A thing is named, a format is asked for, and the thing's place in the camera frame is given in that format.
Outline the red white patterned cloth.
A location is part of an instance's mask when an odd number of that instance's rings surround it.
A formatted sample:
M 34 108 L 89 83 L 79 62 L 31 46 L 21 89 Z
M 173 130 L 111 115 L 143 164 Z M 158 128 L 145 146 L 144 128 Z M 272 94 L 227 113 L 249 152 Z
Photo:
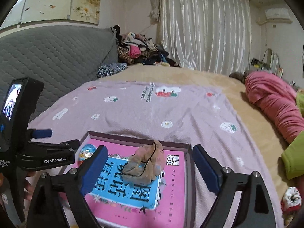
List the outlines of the red white patterned cloth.
M 302 198 L 296 187 L 289 187 L 281 200 L 281 209 L 284 215 L 299 211 L 302 205 Z

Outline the green fleece cloth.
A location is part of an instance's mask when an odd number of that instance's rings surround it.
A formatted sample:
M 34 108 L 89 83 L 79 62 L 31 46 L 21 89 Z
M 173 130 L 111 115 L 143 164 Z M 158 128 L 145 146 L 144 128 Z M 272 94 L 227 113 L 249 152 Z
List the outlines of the green fleece cloth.
M 303 175 L 303 89 L 296 94 L 296 104 L 284 112 L 283 132 L 289 146 L 281 157 L 290 180 Z

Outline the pink and blue book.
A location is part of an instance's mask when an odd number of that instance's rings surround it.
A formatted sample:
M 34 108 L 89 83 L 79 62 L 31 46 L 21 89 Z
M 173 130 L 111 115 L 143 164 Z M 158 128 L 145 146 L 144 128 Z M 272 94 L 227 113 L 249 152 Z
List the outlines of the pink and blue book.
M 148 185 L 130 184 L 122 179 L 123 166 L 136 151 L 127 146 L 86 139 L 76 154 L 75 167 L 104 145 L 108 160 L 85 196 L 96 219 L 107 227 L 184 227 L 185 156 L 180 150 L 164 149 L 165 166 Z

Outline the dark shallow box tray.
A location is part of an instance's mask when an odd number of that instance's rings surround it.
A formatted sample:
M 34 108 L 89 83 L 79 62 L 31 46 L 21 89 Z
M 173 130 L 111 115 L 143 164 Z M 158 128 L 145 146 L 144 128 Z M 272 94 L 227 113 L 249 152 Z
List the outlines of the dark shallow box tray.
M 191 147 L 174 142 L 87 132 L 75 154 L 75 167 L 99 146 L 108 160 L 92 191 L 85 196 L 101 227 L 193 227 L 195 176 Z M 148 185 L 128 183 L 122 170 L 137 155 L 140 167 L 152 160 L 159 174 Z

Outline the grey quilted headboard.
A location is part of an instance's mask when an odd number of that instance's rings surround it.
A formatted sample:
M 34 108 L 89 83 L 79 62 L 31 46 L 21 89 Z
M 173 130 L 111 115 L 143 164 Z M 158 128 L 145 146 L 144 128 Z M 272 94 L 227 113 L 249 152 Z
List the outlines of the grey quilted headboard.
M 43 26 L 1 37 L 1 103 L 14 79 L 44 83 L 35 119 L 59 98 L 97 79 L 103 65 L 118 62 L 113 28 Z

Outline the blue floral cloth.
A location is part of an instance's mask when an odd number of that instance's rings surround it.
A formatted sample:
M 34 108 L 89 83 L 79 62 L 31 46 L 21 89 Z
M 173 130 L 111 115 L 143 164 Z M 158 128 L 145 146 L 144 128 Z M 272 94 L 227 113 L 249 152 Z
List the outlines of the blue floral cloth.
M 104 78 L 118 74 L 127 69 L 126 63 L 111 63 L 107 65 L 102 65 L 97 70 L 97 78 Z

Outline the pink quilt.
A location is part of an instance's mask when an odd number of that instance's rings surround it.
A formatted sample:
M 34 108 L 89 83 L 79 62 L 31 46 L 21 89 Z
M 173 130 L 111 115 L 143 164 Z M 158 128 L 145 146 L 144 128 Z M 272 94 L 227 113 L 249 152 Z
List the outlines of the pink quilt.
M 267 72 L 252 72 L 245 78 L 246 96 L 273 122 L 291 144 L 303 131 L 303 116 L 296 105 L 297 93 L 281 78 Z

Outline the pink strawberry print blanket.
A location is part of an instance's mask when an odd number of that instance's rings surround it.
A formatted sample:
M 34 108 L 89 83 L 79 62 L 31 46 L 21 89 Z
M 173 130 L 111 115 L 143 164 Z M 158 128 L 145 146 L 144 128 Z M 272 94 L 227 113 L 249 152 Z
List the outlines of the pink strawberry print blanket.
M 59 98 L 29 123 L 51 129 L 47 141 L 81 138 L 87 131 L 201 144 L 233 170 L 262 174 L 276 227 L 283 227 L 278 195 L 262 154 L 227 97 L 213 87 L 161 83 L 90 81 Z

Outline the pile of clothes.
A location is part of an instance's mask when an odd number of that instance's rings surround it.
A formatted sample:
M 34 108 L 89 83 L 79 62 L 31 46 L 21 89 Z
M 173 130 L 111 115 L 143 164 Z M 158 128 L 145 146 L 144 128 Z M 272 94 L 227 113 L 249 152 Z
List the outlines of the pile of clothes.
M 119 63 L 180 67 L 176 61 L 169 57 L 169 53 L 162 46 L 154 43 L 153 38 L 133 32 L 121 34 L 118 25 L 114 25 L 112 29 L 116 33 Z

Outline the beige bed sheet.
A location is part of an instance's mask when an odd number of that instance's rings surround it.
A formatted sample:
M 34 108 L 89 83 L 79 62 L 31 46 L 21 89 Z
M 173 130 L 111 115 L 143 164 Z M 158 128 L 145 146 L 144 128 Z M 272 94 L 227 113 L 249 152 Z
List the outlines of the beige bed sheet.
M 240 81 L 224 75 L 200 72 L 178 67 L 134 65 L 101 81 L 140 81 L 166 84 L 183 84 L 197 86 L 217 86 L 229 99 L 251 137 L 263 155 L 279 197 L 288 187 L 297 186 L 298 182 L 287 180 L 281 154 L 288 146 L 275 125 L 253 104 L 249 103 L 245 86 Z

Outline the white shiny curtain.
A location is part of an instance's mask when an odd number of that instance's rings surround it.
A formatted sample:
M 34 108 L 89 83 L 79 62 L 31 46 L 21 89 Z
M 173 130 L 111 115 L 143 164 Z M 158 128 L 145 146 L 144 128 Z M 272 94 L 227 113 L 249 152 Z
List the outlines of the white shiny curtain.
M 158 40 L 183 68 L 222 75 L 249 65 L 249 0 L 160 0 Z

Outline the white air conditioner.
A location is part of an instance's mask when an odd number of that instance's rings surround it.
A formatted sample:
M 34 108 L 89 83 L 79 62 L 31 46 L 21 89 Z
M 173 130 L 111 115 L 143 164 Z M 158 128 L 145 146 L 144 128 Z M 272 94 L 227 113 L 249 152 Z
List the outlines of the white air conditioner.
M 265 10 L 267 21 L 279 21 L 281 23 L 292 23 L 289 10 L 286 8 L 269 8 Z

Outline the floral wall painting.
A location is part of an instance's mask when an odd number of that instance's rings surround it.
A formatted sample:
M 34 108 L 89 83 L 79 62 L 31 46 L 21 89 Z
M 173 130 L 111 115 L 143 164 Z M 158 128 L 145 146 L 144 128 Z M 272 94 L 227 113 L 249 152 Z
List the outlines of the floral wall painting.
M 101 0 L 18 0 L 1 29 L 30 22 L 72 20 L 99 23 Z

